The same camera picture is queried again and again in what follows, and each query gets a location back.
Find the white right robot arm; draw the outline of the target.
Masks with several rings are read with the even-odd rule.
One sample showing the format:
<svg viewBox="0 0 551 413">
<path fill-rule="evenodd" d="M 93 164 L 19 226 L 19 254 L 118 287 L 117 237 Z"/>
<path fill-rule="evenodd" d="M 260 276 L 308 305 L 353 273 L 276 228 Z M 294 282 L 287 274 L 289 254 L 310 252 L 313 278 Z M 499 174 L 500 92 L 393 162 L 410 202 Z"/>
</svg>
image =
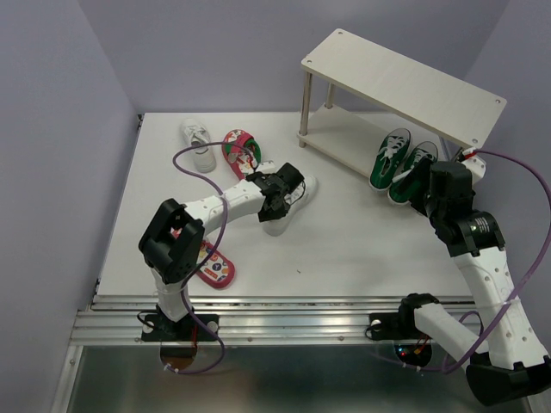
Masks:
<svg viewBox="0 0 551 413">
<path fill-rule="evenodd" d="M 525 398 L 550 387 L 550 355 L 534 332 L 513 283 L 505 239 L 496 219 L 473 208 L 473 174 L 464 163 L 422 159 L 402 184 L 418 182 L 411 204 L 425 215 L 473 296 L 483 331 L 473 334 L 428 293 L 402 299 L 399 332 L 425 334 L 463 369 L 471 392 L 485 406 Z"/>
</svg>

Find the green sneaker one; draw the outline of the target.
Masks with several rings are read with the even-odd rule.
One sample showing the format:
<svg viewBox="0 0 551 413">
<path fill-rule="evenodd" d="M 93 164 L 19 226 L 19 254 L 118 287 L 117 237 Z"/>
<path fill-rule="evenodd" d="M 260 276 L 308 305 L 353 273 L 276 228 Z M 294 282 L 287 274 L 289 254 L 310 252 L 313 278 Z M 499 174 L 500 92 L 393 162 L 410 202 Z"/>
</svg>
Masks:
<svg viewBox="0 0 551 413">
<path fill-rule="evenodd" d="M 424 141 L 416 145 L 407 156 L 402 171 L 393 178 L 388 199 L 395 205 L 404 205 L 419 191 L 421 183 L 418 173 L 414 169 L 424 160 L 436 161 L 439 151 L 431 141 Z"/>
<path fill-rule="evenodd" d="M 383 139 L 369 177 L 372 189 L 389 189 L 399 165 L 406 158 L 411 142 L 411 132 L 405 128 L 395 129 Z"/>
</svg>

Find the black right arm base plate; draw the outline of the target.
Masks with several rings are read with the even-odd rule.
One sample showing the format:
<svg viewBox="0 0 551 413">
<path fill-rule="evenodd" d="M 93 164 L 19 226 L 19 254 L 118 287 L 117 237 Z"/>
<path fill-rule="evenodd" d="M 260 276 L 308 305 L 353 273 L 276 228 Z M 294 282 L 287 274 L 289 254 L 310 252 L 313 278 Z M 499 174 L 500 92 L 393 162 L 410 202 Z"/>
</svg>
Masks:
<svg viewBox="0 0 551 413">
<path fill-rule="evenodd" d="M 424 325 L 423 308 L 411 312 L 374 312 L 369 315 L 368 324 L 363 335 L 372 341 L 417 340 L 422 336 L 440 343 L 449 337 L 445 330 L 433 324 L 433 314 L 428 314 L 429 322 Z"/>
</svg>

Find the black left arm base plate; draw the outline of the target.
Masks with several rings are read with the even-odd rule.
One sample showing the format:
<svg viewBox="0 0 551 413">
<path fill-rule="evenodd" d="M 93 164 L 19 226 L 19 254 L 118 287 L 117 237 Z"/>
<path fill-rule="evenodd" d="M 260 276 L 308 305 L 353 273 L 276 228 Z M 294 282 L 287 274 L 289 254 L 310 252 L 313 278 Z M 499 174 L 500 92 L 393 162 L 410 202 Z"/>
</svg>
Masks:
<svg viewBox="0 0 551 413">
<path fill-rule="evenodd" d="M 142 342 L 215 342 L 215 332 L 205 331 L 191 316 L 172 322 L 157 312 L 141 312 Z"/>
</svg>

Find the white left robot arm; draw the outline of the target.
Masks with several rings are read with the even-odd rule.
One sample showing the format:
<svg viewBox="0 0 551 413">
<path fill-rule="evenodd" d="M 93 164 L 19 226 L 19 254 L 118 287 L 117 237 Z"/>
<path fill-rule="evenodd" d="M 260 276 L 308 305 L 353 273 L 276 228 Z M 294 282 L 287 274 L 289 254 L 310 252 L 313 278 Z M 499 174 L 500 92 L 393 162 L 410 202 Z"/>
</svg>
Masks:
<svg viewBox="0 0 551 413">
<path fill-rule="evenodd" d="M 161 203 L 138 248 L 154 276 L 164 332 L 181 339 L 191 331 L 187 283 L 199 268 L 203 239 L 248 215 L 256 214 L 260 222 L 284 218 L 291 207 L 286 198 L 303 182 L 304 176 L 285 163 L 275 173 L 255 172 L 201 200 Z"/>
</svg>

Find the white sneaker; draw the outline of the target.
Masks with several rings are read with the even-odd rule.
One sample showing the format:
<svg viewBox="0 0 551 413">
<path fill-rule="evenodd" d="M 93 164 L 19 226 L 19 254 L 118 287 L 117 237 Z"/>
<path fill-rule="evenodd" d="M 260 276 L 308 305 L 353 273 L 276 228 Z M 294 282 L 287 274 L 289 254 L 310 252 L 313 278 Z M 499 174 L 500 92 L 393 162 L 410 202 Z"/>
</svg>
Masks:
<svg viewBox="0 0 551 413">
<path fill-rule="evenodd" d="M 315 197 L 318 190 L 318 180 L 315 176 L 306 176 L 303 183 L 285 201 L 289 204 L 289 211 L 285 217 L 263 223 L 263 230 L 272 237 L 279 237 L 287 230 L 296 213 L 306 207 Z"/>
</svg>

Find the white sneaker one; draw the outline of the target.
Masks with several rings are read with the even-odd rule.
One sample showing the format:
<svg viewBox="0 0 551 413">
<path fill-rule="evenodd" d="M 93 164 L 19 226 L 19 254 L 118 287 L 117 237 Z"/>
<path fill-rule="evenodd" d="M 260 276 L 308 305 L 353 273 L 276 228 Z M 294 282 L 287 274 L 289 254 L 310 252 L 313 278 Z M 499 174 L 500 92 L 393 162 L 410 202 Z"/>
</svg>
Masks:
<svg viewBox="0 0 551 413">
<path fill-rule="evenodd" d="M 209 173 L 216 168 L 216 159 L 212 147 L 208 145 L 211 137 L 199 121 L 186 119 L 181 125 L 181 132 L 187 146 L 192 148 L 192 159 L 196 170 Z"/>
</svg>

